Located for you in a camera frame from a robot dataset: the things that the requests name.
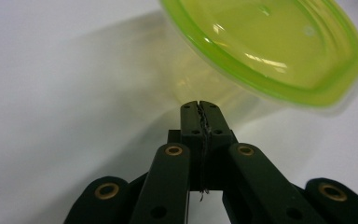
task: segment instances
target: white surface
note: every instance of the white surface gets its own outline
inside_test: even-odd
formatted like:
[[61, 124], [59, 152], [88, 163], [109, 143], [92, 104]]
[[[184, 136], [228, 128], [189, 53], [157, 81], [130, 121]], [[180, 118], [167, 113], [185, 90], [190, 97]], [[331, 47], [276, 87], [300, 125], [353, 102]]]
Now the white surface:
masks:
[[[338, 2], [358, 28], [358, 1]], [[157, 1], [0, 1], [0, 223], [62, 223], [92, 180], [147, 171], [179, 128], [155, 55], [163, 27]], [[222, 110], [290, 181], [323, 176], [358, 193], [358, 94], [330, 116]], [[220, 194], [205, 197], [189, 222], [228, 223]]]

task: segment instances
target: white background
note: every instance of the white background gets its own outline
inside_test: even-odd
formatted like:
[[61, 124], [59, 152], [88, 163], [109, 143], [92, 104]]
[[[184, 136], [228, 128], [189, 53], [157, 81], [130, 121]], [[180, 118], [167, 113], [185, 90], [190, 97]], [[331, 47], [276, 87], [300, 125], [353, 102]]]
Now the white background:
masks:
[[[358, 1], [338, 3], [358, 28]], [[0, 1], [0, 223], [63, 223], [92, 180], [148, 170], [182, 104], [155, 55], [164, 27], [156, 0]], [[237, 138], [291, 182], [358, 193], [358, 92], [336, 113], [241, 109], [222, 107]], [[192, 196], [190, 223], [228, 223], [220, 193]]]

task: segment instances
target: plastic container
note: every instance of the plastic container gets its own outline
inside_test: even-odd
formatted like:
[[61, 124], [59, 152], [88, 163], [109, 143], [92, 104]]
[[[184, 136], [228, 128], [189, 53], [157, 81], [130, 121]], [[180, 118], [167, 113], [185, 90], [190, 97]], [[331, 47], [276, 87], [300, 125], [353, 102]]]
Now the plastic container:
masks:
[[333, 1], [160, 2], [199, 55], [174, 40], [171, 63], [182, 65], [173, 69], [180, 74], [173, 75], [182, 88], [179, 98], [236, 100], [244, 94], [240, 85], [258, 95], [326, 106], [358, 78], [358, 33]]

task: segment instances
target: green lid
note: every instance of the green lid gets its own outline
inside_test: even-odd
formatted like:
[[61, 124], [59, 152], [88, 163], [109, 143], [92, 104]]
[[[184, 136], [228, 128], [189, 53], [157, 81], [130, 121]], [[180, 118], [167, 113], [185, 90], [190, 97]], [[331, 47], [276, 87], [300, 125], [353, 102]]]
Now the green lid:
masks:
[[203, 56], [268, 95], [331, 105], [358, 77], [358, 34], [329, 0], [161, 0]]

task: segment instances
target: container lid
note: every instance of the container lid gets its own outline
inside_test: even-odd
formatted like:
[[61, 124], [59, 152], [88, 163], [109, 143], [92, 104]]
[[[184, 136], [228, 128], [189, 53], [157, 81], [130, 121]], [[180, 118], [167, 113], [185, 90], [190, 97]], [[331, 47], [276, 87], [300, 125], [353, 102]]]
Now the container lid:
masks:
[[358, 77], [358, 34], [330, 0], [160, 0], [192, 46], [268, 95], [331, 105]]

